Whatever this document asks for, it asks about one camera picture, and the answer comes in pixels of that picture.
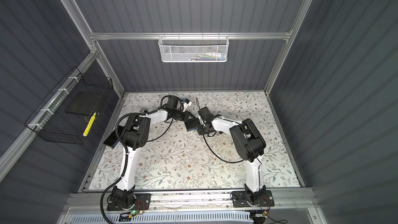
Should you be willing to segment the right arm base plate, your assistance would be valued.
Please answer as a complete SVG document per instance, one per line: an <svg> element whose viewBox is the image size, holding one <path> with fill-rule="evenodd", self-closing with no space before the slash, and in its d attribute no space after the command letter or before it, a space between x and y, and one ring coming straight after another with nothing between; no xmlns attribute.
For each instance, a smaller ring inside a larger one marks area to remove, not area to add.
<svg viewBox="0 0 398 224"><path fill-rule="evenodd" d="M233 191L230 197L235 208L245 207L274 207L275 202L270 190L251 195L248 191Z"/></svg>

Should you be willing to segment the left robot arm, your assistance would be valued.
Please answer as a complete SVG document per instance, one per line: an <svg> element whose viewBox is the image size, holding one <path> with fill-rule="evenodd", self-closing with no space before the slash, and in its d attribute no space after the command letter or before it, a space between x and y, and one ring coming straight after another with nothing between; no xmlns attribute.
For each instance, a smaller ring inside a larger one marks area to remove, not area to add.
<svg viewBox="0 0 398 224"><path fill-rule="evenodd" d="M114 127L116 141L124 149L119 178L105 189L112 190L109 203L118 203L127 208L135 203L135 172L142 148L148 143L152 124L167 120L187 121L192 114L187 111L192 102L174 95L166 95L154 111L128 113L120 117Z"/></svg>

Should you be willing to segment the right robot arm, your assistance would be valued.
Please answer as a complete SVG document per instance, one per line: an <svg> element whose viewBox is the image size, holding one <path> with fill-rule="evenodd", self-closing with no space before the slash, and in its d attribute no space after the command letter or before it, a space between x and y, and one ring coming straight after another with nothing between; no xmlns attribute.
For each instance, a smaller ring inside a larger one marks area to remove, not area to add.
<svg viewBox="0 0 398 224"><path fill-rule="evenodd" d="M260 204L266 192L261 177L262 155L266 142L251 119L242 121L230 120L221 115L213 115L207 107L198 111L200 125L198 134L205 136L222 132L231 136L238 155L245 163L246 183L245 195L252 206Z"/></svg>

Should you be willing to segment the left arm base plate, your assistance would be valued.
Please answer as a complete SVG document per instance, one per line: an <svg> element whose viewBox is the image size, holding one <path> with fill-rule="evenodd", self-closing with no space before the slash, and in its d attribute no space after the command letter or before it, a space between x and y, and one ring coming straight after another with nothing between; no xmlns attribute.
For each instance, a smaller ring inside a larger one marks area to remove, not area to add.
<svg viewBox="0 0 398 224"><path fill-rule="evenodd" d="M107 198L107 211L144 211L149 209L151 194L129 194L126 197L111 194Z"/></svg>

